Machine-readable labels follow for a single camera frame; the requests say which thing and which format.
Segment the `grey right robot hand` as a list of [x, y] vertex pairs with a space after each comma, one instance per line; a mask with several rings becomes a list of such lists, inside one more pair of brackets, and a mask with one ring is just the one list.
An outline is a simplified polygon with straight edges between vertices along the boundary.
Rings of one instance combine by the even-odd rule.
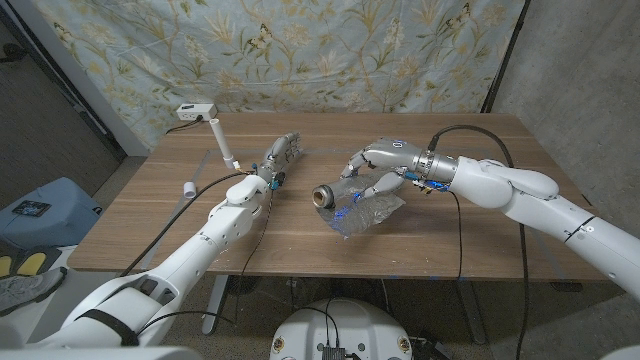
[[401, 187], [406, 172], [416, 171], [422, 153], [420, 148], [406, 141], [380, 138], [352, 155], [341, 172], [341, 177], [356, 176], [364, 165], [388, 169], [385, 175], [364, 191], [363, 197], [393, 192]]

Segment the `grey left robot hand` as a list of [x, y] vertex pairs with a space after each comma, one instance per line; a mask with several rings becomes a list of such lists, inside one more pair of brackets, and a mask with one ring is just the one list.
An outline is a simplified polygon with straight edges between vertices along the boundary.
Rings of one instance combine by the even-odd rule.
[[279, 138], [265, 152], [262, 162], [258, 165], [256, 175], [271, 185], [279, 173], [285, 173], [302, 153], [300, 133], [289, 132]]

